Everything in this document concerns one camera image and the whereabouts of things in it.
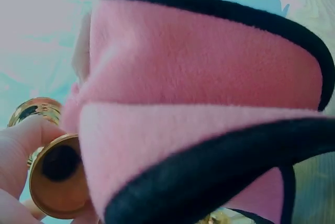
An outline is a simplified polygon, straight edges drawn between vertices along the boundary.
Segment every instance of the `pink fleece fabric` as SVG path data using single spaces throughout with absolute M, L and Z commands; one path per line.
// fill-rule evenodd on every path
M 318 116 L 302 110 L 316 110 L 320 101 L 316 59 L 244 24 L 145 2 L 100 0 L 90 51 L 90 77 L 80 89 L 73 86 L 61 126 L 80 133 L 101 218 L 113 194 L 173 152 L 248 125 Z M 279 223 L 278 170 L 255 183 L 227 206 Z

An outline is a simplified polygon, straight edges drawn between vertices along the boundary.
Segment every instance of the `light blue background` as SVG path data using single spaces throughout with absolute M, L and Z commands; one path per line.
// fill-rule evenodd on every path
M 75 81 L 71 53 L 80 17 L 94 0 L 0 0 L 0 128 L 36 96 L 64 102 Z M 285 16 L 279 0 L 228 0 Z M 29 198 L 26 187 L 21 199 Z M 68 223 L 52 218 L 48 224 Z

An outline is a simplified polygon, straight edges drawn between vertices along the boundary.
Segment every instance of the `finger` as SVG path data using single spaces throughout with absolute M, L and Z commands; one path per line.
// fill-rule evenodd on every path
M 30 156 L 39 147 L 43 147 L 52 140 L 65 134 L 57 125 L 45 120 L 42 116 L 33 115 L 16 126 L 1 132 L 0 138 L 15 145 Z
M 88 13 L 82 19 L 72 57 L 72 68 L 80 83 L 83 83 L 90 73 L 90 30 L 91 13 Z
M 0 190 L 0 223 L 42 224 L 24 205 L 4 190 Z
M 37 220 L 42 220 L 46 217 L 46 214 L 43 213 L 34 203 L 34 201 L 32 201 L 32 199 L 26 200 L 23 202 L 23 205 L 28 208 L 29 212 L 31 213 L 31 215 L 37 219 Z
M 87 205 L 87 210 L 80 215 L 79 217 L 75 218 L 71 224 L 98 224 L 99 218 L 98 215 L 95 213 L 94 207 L 91 203 Z

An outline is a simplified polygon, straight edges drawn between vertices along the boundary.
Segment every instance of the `shiny gold metal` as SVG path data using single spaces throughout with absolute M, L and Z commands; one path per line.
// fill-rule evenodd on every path
M 219 209 L 197 222 L 197 224 L 231 224 L 231 220 Z
M 8 127 L 30 115 L 41 115 L 58 125 L 60 110 L 61 104 L 56 100 L 37 97 L 17 107 Z M 89 195 L 78 135 L 63 135 L 40 147 L 28 158 L 27 165 L 31 198 L 43 213 L 57 219 L 73 219 L 85 210 Z

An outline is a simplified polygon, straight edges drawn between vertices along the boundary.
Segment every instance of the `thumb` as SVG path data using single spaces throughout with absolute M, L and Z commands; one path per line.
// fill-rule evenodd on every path
M 15 148 L 21 148 L 25 156 L 28 157 L 39 147 L 50 143 L 63 134 L 65 132 L 57 125 L 42 116 L 33 115 L 16 126 L 3 130 L 0 138 L 11 141 Z
M 90 30 L 91 30 L 91 13 L 86 14 L 82 21 L 74 47 L 72 57 L 72 68 L 83 83 L 90 72 Z

